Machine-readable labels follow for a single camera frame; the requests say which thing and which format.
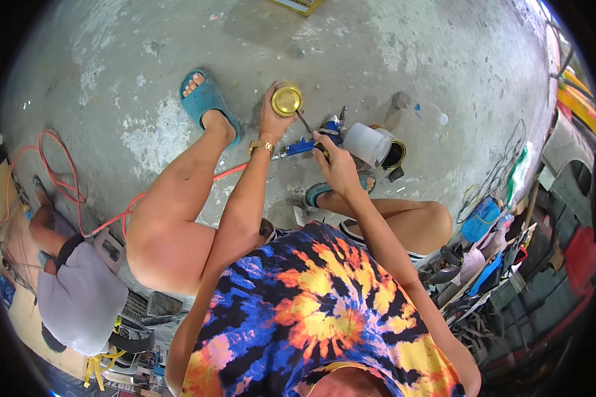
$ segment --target leg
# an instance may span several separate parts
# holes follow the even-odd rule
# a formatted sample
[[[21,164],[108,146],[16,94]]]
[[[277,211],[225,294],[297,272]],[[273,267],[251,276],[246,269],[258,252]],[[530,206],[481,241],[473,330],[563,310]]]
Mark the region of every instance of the leg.
[[[393,233],[409,251],[428,255],[450,240],[453,219],[448,210],[436,201],[409,201],[400,199],[371,200],[382,214]],[[322,193],[317,198],[318,207],[356,218],[344,200],[335,192]],[[349,231],[362,235],[360,227],[350,226]]]
[[[204,80],[195,76],[184,95]],[[236,131],[219,110],[207,111],[201,121],[204,134],[159,175],[128,225],[128,264],[137,281],[152,289],[195,294],[212,249],[215,229],[194,221]]]
[[[48,253],[50,256],[57,258],[60,249],[67,241],[66,237],[47,228],[51,220],[51,213],[53,212],[53,204],[46,196],[44,191],[35,190],[35,197],[40,203],[40,209],[35,212],[31,223],[28,225],[28,231],[31,233],[31,238],[37,247]]]

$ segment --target foot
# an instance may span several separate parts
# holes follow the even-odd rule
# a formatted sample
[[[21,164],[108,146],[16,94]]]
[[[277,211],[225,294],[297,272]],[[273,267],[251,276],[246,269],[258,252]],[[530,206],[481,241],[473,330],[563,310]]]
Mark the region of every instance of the foot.
[[[375,186],[375,178],[367,177],[367,187],[364,190],[369,192],[369,191],[371,191],[371,189],[373,189],[373,186]],[[318,195],[318,197],[316,197],[316,205],[318,205],[318,207],[320,207],[320,208],[323,208],[324,203],[328,199],[342,199],[342,197],[340,197],[340,195],[338,195],[333,190],[328,191],[328,192],[323,192],[323,193],[320,193]]]
[[[192,75],[192,79],[187,82],[183,91],[183,98],[187,98],[199,85],[203,84],[205,77],[200,73]],[[201,116],[201,123],[206,131],[223,131],[227,144],[230,144],[236,138],[236,130],[227,120],[223,112],[218,109],[210,109]]]
[[[53,210],[53,203],[49,199],[49,195],[42,185],[42,181],[38,177],[33,177],[33,187],[35,188],[35,198],[40,207],[47,207],[51,211]]]

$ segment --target gold watch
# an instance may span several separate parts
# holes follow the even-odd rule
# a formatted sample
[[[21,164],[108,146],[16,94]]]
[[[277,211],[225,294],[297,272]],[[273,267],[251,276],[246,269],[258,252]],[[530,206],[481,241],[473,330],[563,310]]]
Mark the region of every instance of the gold watch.
[[[255,147],[263,147],[270,151],[270,158],[274,155],[274,146],[269,143],[265,142],[264,140],[252,140],[250,147],[247,148],[247,154],[252,157],[252,153],[254,152]]]

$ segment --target yellow box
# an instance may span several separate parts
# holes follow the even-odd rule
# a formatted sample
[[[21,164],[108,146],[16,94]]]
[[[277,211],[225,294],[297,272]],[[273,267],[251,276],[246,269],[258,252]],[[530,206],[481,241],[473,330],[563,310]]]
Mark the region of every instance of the yellow box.
[[[320,4],[324,3],[325,0],[268,0],[272,3],[279,4],[289,10],[297,12],[305,17],[309,17],[316,8],[320,7]]]

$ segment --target hand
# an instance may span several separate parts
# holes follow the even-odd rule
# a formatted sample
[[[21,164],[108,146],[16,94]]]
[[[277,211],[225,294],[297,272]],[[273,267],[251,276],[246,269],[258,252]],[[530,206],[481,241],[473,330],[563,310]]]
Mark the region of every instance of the hand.
[[[274,95],[279,84],[275,81],[265,92],[265,98],[262,102],[261,108],[261,129],[259,131],[259,139],[276,145],[280,138],[296,119],[298,115],[294,114],[292,117],[281,117],[271,107],[271,97]]]
[[[359,192],[366,192],[362,188],[362,185],[360,185],[358,172],[355,169],[355,162],[351,158],[350,153],[337,147],[324,134],[313,131],[313,139],[321,143],[329,153],[329,161],[327,163],[325,155],[320,150],[312,149],[311,151],[331,189],[334,189],[334,192],[339,194],[342,199]]]

